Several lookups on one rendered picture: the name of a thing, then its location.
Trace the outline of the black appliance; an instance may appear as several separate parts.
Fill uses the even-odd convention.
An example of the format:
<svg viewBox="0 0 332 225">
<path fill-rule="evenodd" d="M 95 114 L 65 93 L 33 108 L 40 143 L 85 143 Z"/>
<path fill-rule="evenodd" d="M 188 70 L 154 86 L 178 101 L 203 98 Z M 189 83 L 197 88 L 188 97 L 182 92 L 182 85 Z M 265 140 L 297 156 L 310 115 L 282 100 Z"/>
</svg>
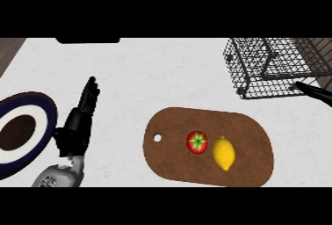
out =
<svg viewBox="0 0 332 225">
<path fill-rule="evenodd" d="M 110 43 L 119 43 L 122 38 L 57 38 L 58 42 L 61 44 L 110 44 Z"/>
</svg>

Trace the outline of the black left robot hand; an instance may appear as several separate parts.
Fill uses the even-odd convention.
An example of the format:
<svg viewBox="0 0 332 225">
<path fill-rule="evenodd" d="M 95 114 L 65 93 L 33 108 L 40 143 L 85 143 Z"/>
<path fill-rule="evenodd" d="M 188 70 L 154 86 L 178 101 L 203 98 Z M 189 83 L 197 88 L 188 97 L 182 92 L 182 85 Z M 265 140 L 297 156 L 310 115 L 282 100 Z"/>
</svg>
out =
<svg viewBox="0 0 332 225">
<path fill-rule="evenodd" d="M 64 127 L 58 127 L 54 132 L 61 157 L 83 156 L 86 154 L 99 94 L 96 77 L 92 76 L 82 92 L 79 106 L 70 111 Z"/>
</svg>

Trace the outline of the red tomato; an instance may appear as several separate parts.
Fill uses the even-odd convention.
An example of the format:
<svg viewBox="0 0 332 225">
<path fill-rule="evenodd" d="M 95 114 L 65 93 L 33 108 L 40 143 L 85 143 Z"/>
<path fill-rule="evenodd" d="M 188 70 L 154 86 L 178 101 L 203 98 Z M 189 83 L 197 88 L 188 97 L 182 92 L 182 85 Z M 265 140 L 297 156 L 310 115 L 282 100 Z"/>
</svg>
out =
<svg viewBox="0 0 332 225">
<path fill-rule="evenodd" d="M 194 131 L 188 135 L 188 149 L 189 151 L 200 155 L 209 149 L 209 137 L 201 131 Z"/>
</svg>

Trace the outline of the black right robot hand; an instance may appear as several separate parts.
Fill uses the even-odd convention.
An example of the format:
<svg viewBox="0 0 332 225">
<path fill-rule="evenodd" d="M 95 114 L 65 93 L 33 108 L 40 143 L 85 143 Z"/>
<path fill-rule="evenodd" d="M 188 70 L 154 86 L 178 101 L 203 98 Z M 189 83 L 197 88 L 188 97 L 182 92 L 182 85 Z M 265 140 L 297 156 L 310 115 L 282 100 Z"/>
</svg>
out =
<svg viewBox="0 0 332 225">
<path fill-rule="evenodd" d="M 332 92 L 303 82 L 297 82 L 299 90 L 312 98 L 322 100 L 332 107 Z"/>
</svg>

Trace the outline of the blue and white plate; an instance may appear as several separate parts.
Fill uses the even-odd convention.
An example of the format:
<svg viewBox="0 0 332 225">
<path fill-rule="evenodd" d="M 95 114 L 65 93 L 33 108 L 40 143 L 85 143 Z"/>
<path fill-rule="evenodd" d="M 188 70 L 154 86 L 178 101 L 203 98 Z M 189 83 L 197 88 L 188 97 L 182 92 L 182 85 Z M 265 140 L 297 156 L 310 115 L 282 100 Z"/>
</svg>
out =
<svg viewBox="0 0 332 225">
<path fill-rule="evenodd" d="M 34 161 L 49 144 L 58 108 L 40 92 L 23 92 L 0 101 L 0 180 Z"/>
</svg>

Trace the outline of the yellow lemon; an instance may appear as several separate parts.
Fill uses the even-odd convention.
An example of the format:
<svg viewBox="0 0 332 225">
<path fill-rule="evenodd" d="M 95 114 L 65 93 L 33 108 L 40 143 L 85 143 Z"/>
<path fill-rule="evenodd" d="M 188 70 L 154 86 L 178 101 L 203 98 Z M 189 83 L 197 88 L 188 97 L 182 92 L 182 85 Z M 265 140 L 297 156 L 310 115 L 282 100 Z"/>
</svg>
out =
<svg viewBox="0 0 332 225">
<path fill-rule="evenodd" d="M 231 141 L 220 137 L 213 146 L 213 157 L 220 168 L 228 171 L 235 163 L 235 148 Z"/>
</svg>

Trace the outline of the brown oval cutting board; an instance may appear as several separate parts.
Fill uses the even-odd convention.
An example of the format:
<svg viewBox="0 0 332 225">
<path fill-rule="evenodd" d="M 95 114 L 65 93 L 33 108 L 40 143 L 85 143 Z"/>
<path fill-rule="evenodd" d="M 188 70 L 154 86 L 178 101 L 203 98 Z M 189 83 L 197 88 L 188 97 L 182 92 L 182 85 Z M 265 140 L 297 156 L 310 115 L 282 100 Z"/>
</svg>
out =
<svg viewBox="0 0 332 225">
<path fill-rule="evenodd" d="M 188 149 L 188 135 L 201 131 L 209 149 L 197 155 Z M 213 157 L 216 140 L 225 137 L 235 148 L 235 163 L 228 171 Z M 260 123 L 235 112 L 169 107 L 148 122 L 145 160 L 161 177 L 220 186 L 262 186 L 274 175 L 274 147 Z"/>
</svg>

